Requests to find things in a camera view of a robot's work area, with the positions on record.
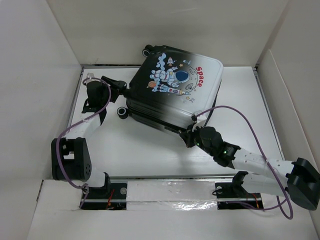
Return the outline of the black space-print kids suitcase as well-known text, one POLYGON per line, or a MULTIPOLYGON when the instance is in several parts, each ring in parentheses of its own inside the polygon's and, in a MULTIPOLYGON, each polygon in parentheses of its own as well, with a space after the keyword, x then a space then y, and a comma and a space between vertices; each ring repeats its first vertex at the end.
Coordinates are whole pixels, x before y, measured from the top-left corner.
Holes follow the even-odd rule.
POLYGON ((222 62, 167 45, 148 44, 142 55, 145 61, 122 91, 126 106, 117 109, 119 118, 131 116, 173 133, 192 126, 203 111, 207 123, 221 86, 222 62))

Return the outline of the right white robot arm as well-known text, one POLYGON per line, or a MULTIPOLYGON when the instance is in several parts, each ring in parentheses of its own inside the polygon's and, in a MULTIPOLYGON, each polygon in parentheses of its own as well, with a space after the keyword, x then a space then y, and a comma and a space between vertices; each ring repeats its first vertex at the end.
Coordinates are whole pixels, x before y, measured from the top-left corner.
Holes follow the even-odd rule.
POLYGON ((238 145, 223 141, 214 127, 180 130, 188 148, 198 147, 222 167, 237 170, 231 191, 237 197, 264 193, 289 197, 301 208, 315 211, 320 201, 320 174, 305 158, 295 161, 264 159, 238 145))

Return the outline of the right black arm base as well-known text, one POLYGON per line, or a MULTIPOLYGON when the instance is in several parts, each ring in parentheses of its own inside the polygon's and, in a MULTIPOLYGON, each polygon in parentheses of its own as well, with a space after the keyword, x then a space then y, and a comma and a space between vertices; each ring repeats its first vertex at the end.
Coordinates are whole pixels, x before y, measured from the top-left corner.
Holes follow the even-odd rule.
POLYGON ((261 194, 249 193, 242 187, 244 178, 248 174, 246 171, 240 171, 231 182, 215 183, 212 195, 217 199, 218 210, 264 209, 261 194))

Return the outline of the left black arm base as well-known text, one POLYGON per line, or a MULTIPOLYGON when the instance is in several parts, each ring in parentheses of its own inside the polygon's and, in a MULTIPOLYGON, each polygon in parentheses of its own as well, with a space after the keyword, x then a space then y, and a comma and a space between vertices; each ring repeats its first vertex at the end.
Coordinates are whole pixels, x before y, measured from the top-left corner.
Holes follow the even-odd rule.
POLYGON ((82 194, 81 210, 121 211, 127 209, 127 182, 112 182, 109 175, 104 173, 104 185, 90 187, 89 193, 82 194))

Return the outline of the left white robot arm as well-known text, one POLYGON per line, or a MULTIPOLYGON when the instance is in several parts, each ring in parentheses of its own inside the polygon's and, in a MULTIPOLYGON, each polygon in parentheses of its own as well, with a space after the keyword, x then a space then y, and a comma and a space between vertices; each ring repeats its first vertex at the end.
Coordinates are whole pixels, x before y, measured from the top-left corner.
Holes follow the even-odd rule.
POLYGON ((87 140, 102 126, 107 106, 127 90, 127 83, 89 73, 82 84, 86 87, 87 98, 79 121, 51 142, 51 172, 54 180, 66 181, 84 194, 94 189, 95 194, 104 199, 112 191, 109 178, 104 172, 94 172, 87 140))

